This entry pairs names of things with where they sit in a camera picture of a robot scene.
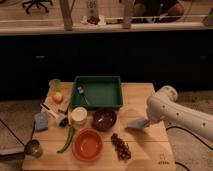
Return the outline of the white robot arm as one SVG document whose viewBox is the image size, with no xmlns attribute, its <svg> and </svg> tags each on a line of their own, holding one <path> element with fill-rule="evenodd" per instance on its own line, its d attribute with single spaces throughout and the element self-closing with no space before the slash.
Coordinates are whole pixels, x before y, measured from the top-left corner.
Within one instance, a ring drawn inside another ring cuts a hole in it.
<svg viewBox="0 0 213 171">
<path fill-rule="evenodd" d="M 168 85 L 150 95 L 147 116 L 151 123 L 168 118 L 213 142 L 213 115 L 179 105 L 177 98 L 177 91 Z"/>
</svg>

